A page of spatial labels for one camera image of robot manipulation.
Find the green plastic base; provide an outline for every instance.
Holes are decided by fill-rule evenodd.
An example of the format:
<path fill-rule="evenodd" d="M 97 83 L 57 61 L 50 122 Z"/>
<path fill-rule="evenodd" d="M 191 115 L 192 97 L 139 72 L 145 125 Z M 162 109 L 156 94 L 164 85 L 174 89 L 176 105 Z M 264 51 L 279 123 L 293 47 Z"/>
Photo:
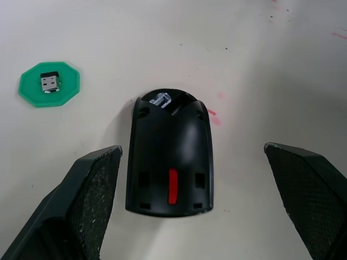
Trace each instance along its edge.
<path fill-rule="evenodd" d="M 42 91 L 41 73 L 58 72 L 60 91 L 46 94 Z M 35 107 L 62 106 L 80 91 L 80 74 L 65 62 L 42 62 L 21 77 L 18 93 Z"/>

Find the computer mouse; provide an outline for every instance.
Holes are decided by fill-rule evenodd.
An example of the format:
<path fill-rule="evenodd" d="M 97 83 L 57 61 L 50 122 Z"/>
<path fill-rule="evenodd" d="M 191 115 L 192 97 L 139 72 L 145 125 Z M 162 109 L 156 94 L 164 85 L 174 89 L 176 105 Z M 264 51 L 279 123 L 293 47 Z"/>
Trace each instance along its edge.
<path fill-rule="evenodd" d="M 202 101 L 178 89 L 154 90 L 136 100 L 125 208 L 156 217 L 212 210 L 212 140 Z"/>

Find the silver metal connector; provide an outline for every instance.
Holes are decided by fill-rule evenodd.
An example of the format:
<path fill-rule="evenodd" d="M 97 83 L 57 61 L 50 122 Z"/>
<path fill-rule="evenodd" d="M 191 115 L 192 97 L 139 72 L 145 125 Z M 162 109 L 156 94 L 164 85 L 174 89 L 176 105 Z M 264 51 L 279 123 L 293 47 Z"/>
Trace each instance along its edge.
<path fill-rule="evenodd" d="M 56 71 L 42 73 L 41 74 L 42 91 L 45 92 L 46 94 L 59 91 L 60 89 L 58 87 L 58 78 L 59 78 L 59 74 Z"/>

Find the white table surface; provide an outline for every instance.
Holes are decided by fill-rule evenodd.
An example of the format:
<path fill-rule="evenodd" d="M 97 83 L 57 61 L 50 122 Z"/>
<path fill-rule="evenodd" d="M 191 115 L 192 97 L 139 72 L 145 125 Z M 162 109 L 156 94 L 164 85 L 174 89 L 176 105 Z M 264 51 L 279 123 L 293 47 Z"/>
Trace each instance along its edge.
<path fill-rule="evenodd" d="M 346 0 L 1 0 L 0 256 L 77 158 L 118 144 L 101 259 L 311 259 L 263 145 L 312 150 L 347 173 L 346 10 Z M 21 74 L 43 61 L 81 73 L 62 107 L 17 94 Z M 217 113 L 212 212 L 124 209 L 131 106 L 156 88 Z"/>

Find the black plastic casing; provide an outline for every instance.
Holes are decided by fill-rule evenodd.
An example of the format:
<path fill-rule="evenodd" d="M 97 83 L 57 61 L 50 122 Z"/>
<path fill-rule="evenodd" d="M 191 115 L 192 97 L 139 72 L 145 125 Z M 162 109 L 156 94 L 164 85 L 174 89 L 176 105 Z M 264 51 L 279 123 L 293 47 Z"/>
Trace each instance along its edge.
<path fill-rule="evenodd" d="M 99 255 L 112 211 L 121 156 L 121 147 L 112 146 L 78 159 L 61 184 L 41 201 L 1 260 L 99 259 L 95 255 Z M 100 171 L 104 171 L 102 181 L 95 178 Z M 91 202 L 90 196 L 82 191 L 95 189 L 99 189 L 100 195 L 96 200 L 105 210 L 97 210 L 99 207 L 94 204 L 86 205 Z M 102 199 L 108 196 L 105 203 Z M 71 214 L 76 209 L 78 214 Z M 91 219 L 89 229 L 95 222 L 93 233 L 86 232 L 87 223 L 84 229 L 79 225 L 86 216 Z"/>
<path fill-rule="evenodd" d="M 347 179 L 322 155 L 267 143 L 283 206 L 313 260 L 347 259 Z"/>
<path fill-rule="evenodd" d="M 165 108 L 149 102 L 159 93 Z M 177 203 L 169 205 L 169 169 L 178 175 Z M 203 102 L 176 89 L 138 98 L 132 119 L 126 209 L 156 217 L 184 217 L 213 208 L 213 152 Z"/>

